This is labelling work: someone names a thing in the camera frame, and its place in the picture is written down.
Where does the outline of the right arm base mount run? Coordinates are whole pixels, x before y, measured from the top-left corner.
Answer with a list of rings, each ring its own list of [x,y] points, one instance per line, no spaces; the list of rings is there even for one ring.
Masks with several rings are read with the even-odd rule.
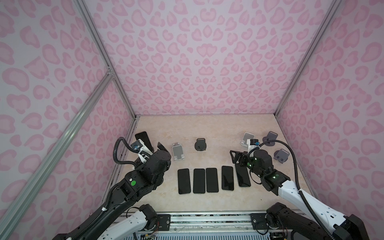
[[[286,225],[283,225],[282,220],[277,217],[273,217],[267,213],[252,213],[250,214],[251,224],[255,231],[273,231],[287,229]]]

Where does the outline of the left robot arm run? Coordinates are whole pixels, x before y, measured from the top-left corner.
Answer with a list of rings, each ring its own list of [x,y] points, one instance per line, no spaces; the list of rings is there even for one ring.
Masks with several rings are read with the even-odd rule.
[[[144,157],[132,161],[119,161],[117,157],[120,142],[131,152]],[[126,210],[133,207],[142,197],[156,190],[164,181],[164,173],[171,166],[171,154],[161,144],[154,152],[145,151],[143,143],[135,142],[131,147],[120,137],[115,143],[113,160],[117,164],[133,165],[135,169],[115,184],[108,192],[105,202],[82,224],[66,234],[57,234],[55,240],[96,240]]]

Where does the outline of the black phone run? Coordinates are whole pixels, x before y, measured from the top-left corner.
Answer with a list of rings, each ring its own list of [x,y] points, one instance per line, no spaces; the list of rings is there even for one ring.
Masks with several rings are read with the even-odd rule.
[[[234,169],[230,166],[222,166],[222,190],[234,190]]]
[[[145,146],[146,146],[151,152],[154,151],[154,148],[153,148],[153,146],[152,146],[152,143],[151,143],[151,141],[150,141],[150,139],[149,139],[149,136],[148,136],[148,133],[147,133],[146,131],[135,134],[135,138],[136,138],[136,140],[142,140],[143,143],[145,144]]]
[[[218,171],[217,168],[206,169],[206,189],[208,193],[219,192]]]
[[[206,192],[206,171],[205,169],[194,169],[193,193],[204,194]]]
[[[178,188],[179,194],[189,194],[191,192],[191,179],[189,169],[178,170]]]

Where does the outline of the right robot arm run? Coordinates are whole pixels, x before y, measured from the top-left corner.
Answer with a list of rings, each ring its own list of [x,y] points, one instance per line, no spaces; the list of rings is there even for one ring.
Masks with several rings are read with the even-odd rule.
[[[233,164],[245,167],[260,178],[266,191],[288,201],[305,215],[286,205],[275,203],[267,209],[268,226],[277,225],[301,234],[309,240],[367,240],[364,222],[356,215],[346,216],[302,190],[284,173],[274,168],[272,157],[265,150],[230,151]]]

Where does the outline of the grey phone stand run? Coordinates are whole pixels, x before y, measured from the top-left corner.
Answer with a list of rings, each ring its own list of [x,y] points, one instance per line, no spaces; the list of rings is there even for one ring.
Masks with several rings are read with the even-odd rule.
[[[273,131],[269,131],[268,134],[263,137],[263,143],[267,142],[265,145],[268,146],[268,147],[273,147],[275,145],[275,142],[273,142],[273,140],[277,140],[278,138],[278,134],[273,132]]]

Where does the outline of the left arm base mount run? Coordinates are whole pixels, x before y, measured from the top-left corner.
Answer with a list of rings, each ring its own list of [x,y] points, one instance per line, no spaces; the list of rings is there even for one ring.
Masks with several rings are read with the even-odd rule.
[[[155,217],[151,217],[146,226],[144,227],[145,231],[169,231],[171,224],[171,215],[169,214],[160,214]]]

